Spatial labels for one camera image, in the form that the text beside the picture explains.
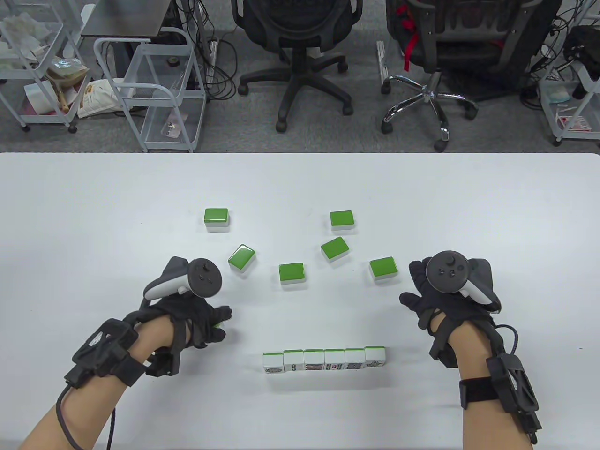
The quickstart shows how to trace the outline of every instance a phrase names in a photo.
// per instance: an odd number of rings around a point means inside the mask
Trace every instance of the desk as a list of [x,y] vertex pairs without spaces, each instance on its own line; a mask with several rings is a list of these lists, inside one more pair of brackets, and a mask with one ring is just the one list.
[[171,0],[99,0],[82,36],[156,37],[170,3]]
[[[176,377],[141,378],[114,448],[461,448],[458,372],[431,360],[398,303],[414,291],[408,263],[450,248],[492,264],[498,320],[518,329],[541,404],[536,450],[597,448],[597,155],[0,154],[0,191],[0,448],[23,440],[81,342],[135,309],[173,255],[221,268],[211,303],[233,308],[228,338],[186,350]],[[206,232],[206,207],[230,209],[229,233]],[[337,209],[357,228],[331,266],[319,246]],[[227,265],[241,243],[257,250],[245,278]],[[385,256],[400,275],[375,285],[367,262]],[[307,282],[282,289],[277,265],[298,261]],[[261,367],[270,350],[366,345],[385,345],[388,363]]]

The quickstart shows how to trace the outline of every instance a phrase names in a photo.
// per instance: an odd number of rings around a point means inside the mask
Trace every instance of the upright mahjong tile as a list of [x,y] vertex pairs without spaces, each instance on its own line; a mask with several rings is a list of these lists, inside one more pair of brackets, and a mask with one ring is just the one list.
[[345,362],[344,349],[325,349],[325,370],[341,370]]
[[283,373],[283,353],[263,353],[263,368],[266,373]]
[[385,364],[385,347],[365,347],[367,367],[381,367]]
[[283,367],[286,372],[304,370],[304,350],[284,350]]
[[365,349],[346,349],[344,350],[346,362],[344,369],[362,369],[365,367]]
[[323,349],[304,350],[304,370],[324,370],[325,351]]

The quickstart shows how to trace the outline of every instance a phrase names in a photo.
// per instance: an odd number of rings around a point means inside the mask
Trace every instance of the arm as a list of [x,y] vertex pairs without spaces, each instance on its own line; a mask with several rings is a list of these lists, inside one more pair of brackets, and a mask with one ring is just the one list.
[[[445,314],[431,321],[435,332]],[[466,322],[450,335],[462,380],[490,376],[485,360],[492,356],[488,338]],[[519,423],[502,408],[500,400],[469,403],[463,414],[464,450],[531,450],[529,437]]]
[[[156,349],[170,347],[173,343],[173,324],[168,316],[143,323],[136,331],[139,338],[130,348],[130,354],[139,362],[145,361]],[[93,377],[84,387],[72,389],[67,394],[62,403],[63,416],[81,447],[94,447],[126,387],[115,376]],[[58,423],[54,406],[25,439],[20,450],[72,450]]]

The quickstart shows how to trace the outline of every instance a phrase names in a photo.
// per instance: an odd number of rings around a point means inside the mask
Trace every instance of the small part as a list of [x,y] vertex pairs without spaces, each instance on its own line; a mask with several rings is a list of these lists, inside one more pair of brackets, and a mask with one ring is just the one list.
[[283,353],[263,353],[263,368],[267,373],[283,373]]
[[303,263],[281,264],[279,280],[282,284],[303,283],[306,280]]
[[381,367],[385,364],[385,347],[365,347],[365,359],[367,367]]
[[369,267],[375,280],[384,280],[386,278],[391,278],[398,275],[396,262],[391,256],[387,258],[374,259],[373,261],[369,262]]
[[204,225],[207,228],[229,226],[229,210],[227,208],[207,208],[204,212]]
[[346,357],[344,369],[362,369],[365,367],[367,361],[365,349],[346,349],[344,355]]
[[231,267],[239,270],[240,272],[245,272],[255,258],[256,252],[247,245],[241,244],[227,261]]
[[345,363],[344,349],[325,349],[325,370],[341,370]]
[[304,350],[304,370],[324,370],[325,351],[323,349]]
[[329,213],[332,230],[350,230],[354,228],[352,211],[333,211]]
[[284,350],[283,367],[286,372],[304,370],[304,350]]
[[321,245],[321,250],[325,257],[330,261],[336,261],[350,251],[350,247],[341,236]]

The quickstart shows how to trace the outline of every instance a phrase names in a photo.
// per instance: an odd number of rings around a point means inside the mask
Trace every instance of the black office chair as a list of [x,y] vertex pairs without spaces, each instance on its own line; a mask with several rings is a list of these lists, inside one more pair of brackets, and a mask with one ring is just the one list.
[[492,72],[504,69],[541,2],[386,0],[389,33],[400,44],[402,53],[407,55],[408,52],[410,62],[421,66],[431,77],[425,86],[402,75],[389,76],[383,82],[382,94],[390,93],[392,81],[404,83],[418,94],[392,106],[383,118],[381,131],[391,133],[394,117],[415,104],[429,103],[442,131],[442,138],[434,148],[443,152],[448,145],[449,130],[448,119],[439,100],[458,100],[469,120],[475,119],[479,108],[463,95],[439,92],[442,70],[475,66],[487,67]]
[[362,15],[362,0],[356,0],[352,12],[350,0],[244,0],[244,16],[238,13],[237,0],[231,0],[235,23],[246,31],[250,40],[265,50],[278,53],[285,61],[283,49],[292,49],[288,67],[259,70],[239,78],[238,93],[248,95],[248,83],[257,81],[289,82],[279,108],[276,130],[287,130],[287,116],[296,94],[302,86],[323,91],[344,104],[345,116],[353,113],[352,98],[316,72],[337,64],[338,72],[348,70],[346,57],[328,55],[307,56],[307,48],[320,47],[326,52],[348,36]]

